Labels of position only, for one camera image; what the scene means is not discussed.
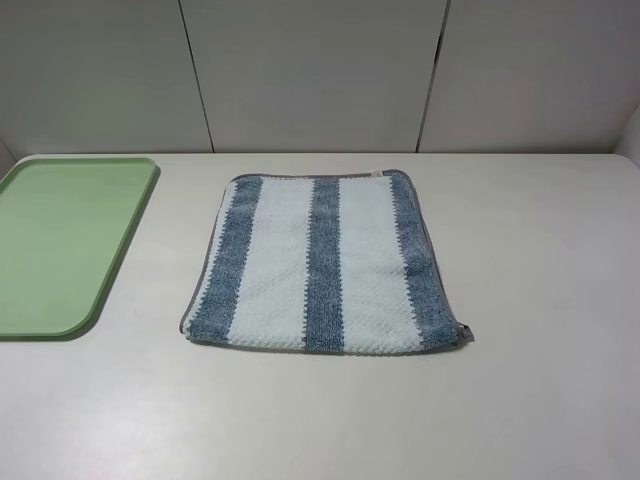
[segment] white table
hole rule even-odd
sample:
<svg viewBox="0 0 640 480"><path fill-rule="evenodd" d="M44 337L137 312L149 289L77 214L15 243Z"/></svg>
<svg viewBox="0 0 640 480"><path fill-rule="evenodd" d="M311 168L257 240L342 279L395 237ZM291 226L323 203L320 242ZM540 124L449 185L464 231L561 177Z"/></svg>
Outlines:
<svg viewBox="0 0 640 480"><path fill-rule="evenodd" d="M640 169L629 160L146 156L162 174L95 327L0 343L0 478L637 478ZM178 333L231 178L376 168L411 175L475 343L341 357Z"/></svg>

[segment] folded towel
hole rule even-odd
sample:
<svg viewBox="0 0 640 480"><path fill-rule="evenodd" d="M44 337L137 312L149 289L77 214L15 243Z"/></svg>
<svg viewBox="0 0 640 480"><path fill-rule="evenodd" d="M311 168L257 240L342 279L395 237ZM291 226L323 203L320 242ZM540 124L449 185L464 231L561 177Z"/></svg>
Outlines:
<svg viewBox="0 0 640 480"><path fill-rule="evenodd" d="M393 354L466 337L400 171L243 175L227 188L180 326L241 347Z"/></svg>

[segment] striped towel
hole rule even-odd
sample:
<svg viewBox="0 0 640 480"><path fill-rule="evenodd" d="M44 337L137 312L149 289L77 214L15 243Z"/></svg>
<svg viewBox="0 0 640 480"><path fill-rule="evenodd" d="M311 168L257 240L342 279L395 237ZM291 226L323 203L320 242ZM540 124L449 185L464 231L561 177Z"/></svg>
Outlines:
<svg viewBox="0 0 640 480"><path fill-rule="evenodd" d="M180 330L198 342L364 354L428 350L468 332L397 170L233 180Z"/></svg>

